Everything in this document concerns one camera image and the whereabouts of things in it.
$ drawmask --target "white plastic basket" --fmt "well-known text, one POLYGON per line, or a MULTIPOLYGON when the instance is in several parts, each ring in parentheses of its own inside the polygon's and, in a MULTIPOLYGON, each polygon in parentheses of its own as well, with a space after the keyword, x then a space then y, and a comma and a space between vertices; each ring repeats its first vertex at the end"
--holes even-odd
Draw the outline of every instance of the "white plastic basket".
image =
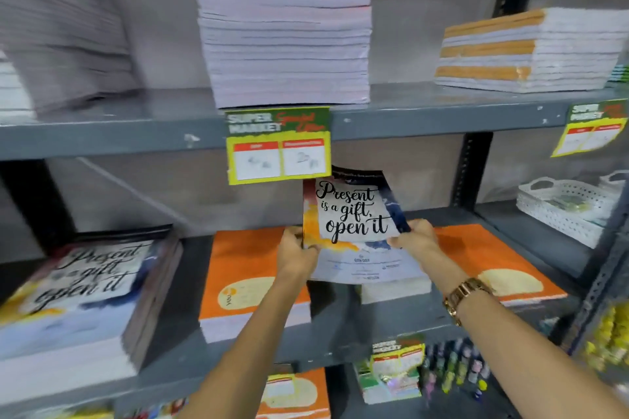
POLYGON ((580 181, 540 177, 520 186, 516 205, 518 209, 546 225, 562 232, 588 247, 594 248, 601 237, 603 228, 592 220, 607 220, 614 209, 616 198, 607 191, 580 181), (547 181, 550 187, 533 188, 540 181, 547 181), (548 200, 560 195, 578 196, 586 200, 592 209, 585 212, 568 212, 548 200))
POLYGON ((598 186, 615 196, 619 196, 625 187, 627 177, 629 177, 629 169, 618 169, 607 176, 599 177, 598 186))

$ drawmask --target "person's right arm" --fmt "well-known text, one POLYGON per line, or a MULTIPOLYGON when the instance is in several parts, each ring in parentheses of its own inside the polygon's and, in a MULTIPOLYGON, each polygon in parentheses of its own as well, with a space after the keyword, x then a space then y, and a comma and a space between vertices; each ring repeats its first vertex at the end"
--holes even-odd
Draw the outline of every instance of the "person's right arm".
MULTIPOLYGON (((468 275, 441 251, 428 221, 409 224, 413 232, 389 243, 405 248, 448 295, 468 275)), ((488 293, 472 292, 457 316, 524 419, 629 418, 607 385, 488 293)))

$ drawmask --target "orange notebook cover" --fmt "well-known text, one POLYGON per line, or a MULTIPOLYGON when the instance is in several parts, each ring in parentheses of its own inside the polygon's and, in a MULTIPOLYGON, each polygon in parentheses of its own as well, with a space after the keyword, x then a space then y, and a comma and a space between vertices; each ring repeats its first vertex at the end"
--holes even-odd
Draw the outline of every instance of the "orange notebook cover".
POLYGON ((262 400, 257 417, 276 414, 303 415, 309 419, 330 415, 325 368, 295 374, 295 394, 262 400))
MULTIPOLYGON (((277 247, 284 227, 217 232, 199 319, 256 311, 277 273, 277 247)), ((304 287, 295 303, 310 303, 304 287)))
POLYGON ((534 303, 567 293, 480 224, 435 229, 439 245, 470 276, 494 289, 503 303, 534 303))

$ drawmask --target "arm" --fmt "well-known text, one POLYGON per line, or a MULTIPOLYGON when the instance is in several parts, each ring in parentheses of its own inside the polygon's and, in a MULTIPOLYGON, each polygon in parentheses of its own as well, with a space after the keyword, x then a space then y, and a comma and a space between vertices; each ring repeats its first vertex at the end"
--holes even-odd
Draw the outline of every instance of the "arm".
POLYGON ((299 227, 284 231, 273 285, 232 348, 179 413, 180 419, 256 417, 288 313, 316 267, 317 249, 302 250, 298 235, 299 227))
MULTIPOLYGON (((439 248, 426 220, 389 239, 405 248, 437 288, 449 294, 468 275, 439 248)), ((578 366, 491 295, 475 291, 457 316, 524 419, 629 418, 629 410, 598 378, 578 366)))

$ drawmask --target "gold wristwatch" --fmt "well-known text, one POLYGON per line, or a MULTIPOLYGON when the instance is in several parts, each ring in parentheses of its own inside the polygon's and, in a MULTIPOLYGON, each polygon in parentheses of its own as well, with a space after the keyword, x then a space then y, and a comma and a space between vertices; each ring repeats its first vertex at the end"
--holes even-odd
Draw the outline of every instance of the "gold wristwatch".
POLYGON ((457 307, 461 301, 474 290, 483 290, 490 295, 493 295, 492 289, 485 285, 482 281, 477 278, 468 278, 461 285, 455 288, 450 295, 446 295, 444 298, 444 306, 446 310, 448 310, 448 313, 450 313, 450 316, 459 327, 461 326, 461 321, 457 317, 457 307))

